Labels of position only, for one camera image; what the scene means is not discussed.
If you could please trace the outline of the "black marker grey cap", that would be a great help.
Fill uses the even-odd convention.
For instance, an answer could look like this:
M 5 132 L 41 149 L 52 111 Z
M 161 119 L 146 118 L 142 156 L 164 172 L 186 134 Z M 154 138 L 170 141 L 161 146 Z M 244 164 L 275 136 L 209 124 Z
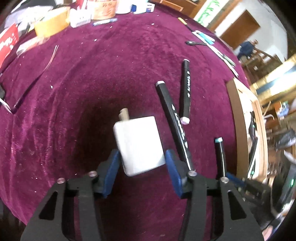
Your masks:
M 190 171 L 195 171 L 184 128 L 164 81 L 156 83 L 156 91 L 165 112 L 180 160 L 187 164 Z

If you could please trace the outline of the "white charger block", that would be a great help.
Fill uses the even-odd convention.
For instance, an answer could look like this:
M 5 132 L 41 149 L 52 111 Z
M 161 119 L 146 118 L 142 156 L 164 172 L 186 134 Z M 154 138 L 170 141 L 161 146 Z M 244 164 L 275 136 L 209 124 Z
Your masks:
M 125 174 L 132 177 L 163 166 L 165 156 L 155 117 L 131 119 L 127 108 L 118 116 L 113 132 Z

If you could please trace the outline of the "cardboard tray box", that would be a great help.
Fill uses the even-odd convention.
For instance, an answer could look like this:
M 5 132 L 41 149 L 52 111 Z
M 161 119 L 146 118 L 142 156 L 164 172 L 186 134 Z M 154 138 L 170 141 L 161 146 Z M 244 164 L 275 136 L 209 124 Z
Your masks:
M 263 182 L 267 178 L 268 147 L 265 123 L 261 106 L 257 97 L 238 79 L 233 78 L 226 84 L 231 102 L 237 143 L 237 168 L 238 178 L 249 178 L 249 152 L 251 150 L 251 138 L 249 126 L 251 112 L 254 112 L 258 136 L 255 158 L 255 172 L 253 178 Z

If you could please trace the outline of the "white small carton box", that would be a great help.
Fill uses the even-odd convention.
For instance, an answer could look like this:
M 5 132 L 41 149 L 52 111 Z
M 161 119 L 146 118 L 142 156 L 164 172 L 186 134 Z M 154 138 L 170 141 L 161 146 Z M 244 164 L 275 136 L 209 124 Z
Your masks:
M 91 15 L 86 9 L 70 9 L 69 22 L 72 28 L 77 28 L 91 22 Z

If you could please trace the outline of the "person in blue jacket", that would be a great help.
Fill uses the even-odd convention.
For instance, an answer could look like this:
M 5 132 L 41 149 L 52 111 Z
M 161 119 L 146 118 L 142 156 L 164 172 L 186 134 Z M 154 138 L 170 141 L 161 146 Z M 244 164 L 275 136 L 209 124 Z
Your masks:
M 240 60 L 241 57 L 250 57 L 254 51 L 255 46 L 258 44 L 257 40 L 254 41 L 245 41 L 240 44 L 239 53 L 237 55 L 237 59 Z

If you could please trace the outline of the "black pen on table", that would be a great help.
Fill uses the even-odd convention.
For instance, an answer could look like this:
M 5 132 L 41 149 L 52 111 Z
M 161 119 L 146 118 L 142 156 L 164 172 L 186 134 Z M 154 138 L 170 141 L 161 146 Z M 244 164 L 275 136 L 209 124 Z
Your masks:
M 206 43 L 199 43 L 195 41 L 186 41 L 185 44 L 189 46 L 196 46 L 196 45 L 206 46 L 207 45 Z

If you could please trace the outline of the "white cylindrical jar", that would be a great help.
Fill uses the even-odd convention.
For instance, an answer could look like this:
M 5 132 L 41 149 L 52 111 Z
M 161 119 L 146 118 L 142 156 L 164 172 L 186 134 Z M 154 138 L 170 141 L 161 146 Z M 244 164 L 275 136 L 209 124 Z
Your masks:
M 132 0 L 117 0 L 116 14 L 128 14 L 132 9 Z

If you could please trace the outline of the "green pen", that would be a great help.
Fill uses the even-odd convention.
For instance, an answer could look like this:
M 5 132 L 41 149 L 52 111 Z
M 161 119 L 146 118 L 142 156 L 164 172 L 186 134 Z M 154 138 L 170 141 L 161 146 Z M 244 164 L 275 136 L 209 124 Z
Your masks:
M 236 66 L 235 62 L 233 62 L 229 57 L 227 57 L 225 54 L 221 54 L 221 56 L 223 57 L 223 59 L 225 59 L 229 64 L 231 64 L 232 66 Z

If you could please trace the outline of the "black marker pink cap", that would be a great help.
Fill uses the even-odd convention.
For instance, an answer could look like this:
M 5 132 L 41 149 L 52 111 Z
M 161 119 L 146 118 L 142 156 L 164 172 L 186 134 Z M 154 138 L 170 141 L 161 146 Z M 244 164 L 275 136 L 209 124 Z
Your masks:
M 190 61 L 184 59 L 182 61 L 181 91 L 180 91 L 180 121 L 183 125 L 190 123 L 191 108 L 191 74 Z

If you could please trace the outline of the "clear plastic case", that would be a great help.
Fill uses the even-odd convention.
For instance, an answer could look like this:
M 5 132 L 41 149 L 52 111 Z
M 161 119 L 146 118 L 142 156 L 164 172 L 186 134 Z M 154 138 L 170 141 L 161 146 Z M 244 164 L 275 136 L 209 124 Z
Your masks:
M 23 44 L 20 44 L 20 46 L 18 47 L 17 51 L 16 51 L 16 55 L 20 56 L 21 54 L 27 52 L 28 50 L 37 47 L 45 42 L 47 42 L 49 40 L 49 37 L 34 37 L 26 42 L 24 42 Z

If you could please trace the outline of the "blue whiteboard marker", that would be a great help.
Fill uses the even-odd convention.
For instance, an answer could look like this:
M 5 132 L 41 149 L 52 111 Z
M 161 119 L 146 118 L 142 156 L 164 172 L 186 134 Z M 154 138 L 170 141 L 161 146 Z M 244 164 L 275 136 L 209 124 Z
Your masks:
M 99 25 L 104 25 L 104 24 L 108 24 L 108 23 L 114 23 L 117 21 L 117 18 L 111 18 L 111 19 L 107 19 L 107 20 L 100 20 L 100 21 L 96 21 L 93 23 L 93 26 L 99 26 Z

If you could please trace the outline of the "black marker blue cap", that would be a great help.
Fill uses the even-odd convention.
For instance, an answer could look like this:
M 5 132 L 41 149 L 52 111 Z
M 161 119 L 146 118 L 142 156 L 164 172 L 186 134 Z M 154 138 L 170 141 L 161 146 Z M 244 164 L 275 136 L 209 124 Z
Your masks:
M 217 168 L 218 174 L 217 177 L 226 177 L 227 166 L 226 166 L 226 156 L 224 150 L 223 138 L 218 137 L 215 138 L 215 151 L 216 151 L 216 159 L 217 159 Z

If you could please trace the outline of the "brown packing tape roll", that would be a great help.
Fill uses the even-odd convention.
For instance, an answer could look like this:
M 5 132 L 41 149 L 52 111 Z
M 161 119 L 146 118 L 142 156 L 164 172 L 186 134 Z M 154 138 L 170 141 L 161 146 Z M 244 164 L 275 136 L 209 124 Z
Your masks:
M 34 23 L 36 35 L 48 38 L 67 28 L 70 24 L 70 9 L 69 6 L 63 6 L 48 11 L 40 21 Z

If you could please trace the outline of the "blue white pen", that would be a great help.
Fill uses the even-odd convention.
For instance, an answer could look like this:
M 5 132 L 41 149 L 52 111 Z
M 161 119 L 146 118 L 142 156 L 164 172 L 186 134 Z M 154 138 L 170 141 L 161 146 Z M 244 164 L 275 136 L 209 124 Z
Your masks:
M 202 37 L 208 44 L 210 44 L 210 45 L 214 44 L 215 39 L 213 39 L 212 37 L 206 35 L 205 33 L 201 32 L 201 31 L 198 31 L 198 30 L 196 30 L 195 33 L 198 36 Z

